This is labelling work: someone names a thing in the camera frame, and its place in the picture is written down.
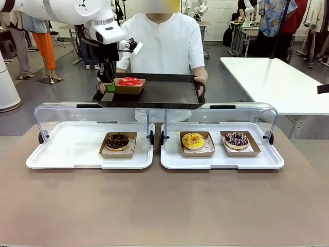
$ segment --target white table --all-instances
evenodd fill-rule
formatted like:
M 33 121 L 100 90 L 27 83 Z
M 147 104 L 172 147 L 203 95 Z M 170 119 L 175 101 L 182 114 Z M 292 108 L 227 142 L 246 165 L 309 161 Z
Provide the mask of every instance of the white table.
M 296 115 L 289 138 L 298 134 L 307 116 L 329 116 L 329 94 L 317 94 L 320 82 L 279 59 L 221 58 L 254 102 L 268 103 L 278 115 Z
M 246 40 L 247 40 L 245 58 L 247 57 L 247 54 L 248 54 L 250 39 L 251 39 L 251 37 L 256 39 L 257 36 L 258 36 L 258 31 L 259 31 L 258 29 L 256 29 L 256 30 L 242 30 L 242 33 L 244 33 L 246 35 Z
M 233 21 L 230 22 L 230 25 L 233 26 L 233 36 L 231 41 L 231 47 L 228 52 L 235 57 L 241 57 L 242 50 L 244 46 L 244 41 L 246 39 L 246 34 L 243 33 L 244 30 L 258 30 L 258 27 L 244 27 L 243 23 L 235 23 Z

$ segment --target chocolate donut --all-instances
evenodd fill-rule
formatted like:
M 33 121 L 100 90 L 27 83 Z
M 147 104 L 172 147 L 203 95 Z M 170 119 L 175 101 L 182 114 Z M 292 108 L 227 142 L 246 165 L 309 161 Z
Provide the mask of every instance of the chocolate donut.
M 121 151 L 128 146 L 129 139 L 124 134 L 110 135 L 105 144 L 106 147 L 112 151 Z
M 249 139 L 241 132 L 228 132 L 225 135 L 225 143 L 233 149 L 244 149 L 249 144 Z

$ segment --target sprinkled donut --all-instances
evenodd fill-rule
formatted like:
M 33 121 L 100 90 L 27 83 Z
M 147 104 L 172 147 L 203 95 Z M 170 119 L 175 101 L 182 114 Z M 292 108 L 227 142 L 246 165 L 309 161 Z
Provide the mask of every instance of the sprinkled donut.
M 249 140 L 241 132 L 228 132 L 225 135 L 225 144 L 230 148 L 241 150 L 247 147 Z

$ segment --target black serving tray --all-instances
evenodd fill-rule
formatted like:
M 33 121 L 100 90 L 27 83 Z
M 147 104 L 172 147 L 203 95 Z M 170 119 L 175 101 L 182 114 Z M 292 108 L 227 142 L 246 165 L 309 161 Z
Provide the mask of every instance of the black serving tray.
M 117 73 L 117 78 L 134 77 L 145 79 L 139 95 L 103 94 L 97 91 L 93 101 L 102 107 L 190 109 L 206 103 L 205 86 L 191 75 Z M 197 89 L 202 86 L 203 94 L 198 97 Z

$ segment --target robotic arm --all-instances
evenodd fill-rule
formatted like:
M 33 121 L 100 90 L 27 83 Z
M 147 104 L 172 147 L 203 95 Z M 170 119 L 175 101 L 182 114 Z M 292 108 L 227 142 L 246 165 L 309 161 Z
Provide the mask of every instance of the robotic arm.
M 244 0 L 246 9 L 245 9 L 245 22 L 243 23 L 244 27 L 249 27 L 250 26 L 250 14 L 252 14 L 255 9 L 254 7 L 251 5 L 250 0 Z
M 194 19 L 199 22 L 201 21 L 201 16 L 208 11 L 208 7 L 205 4 L 205 0 L 198 0 L 199 7 L 194 8 Z
M 125 41 L 125 33 L 114 20 L 111 0 L 0 0 L 0 12 L 20 11 L 29 16 L 66 24 L 84 24 L 83 41 L 98 57 L 98 77 L 111 83 L 119 61 L 117 42 L 133 51 L 137 43 Z

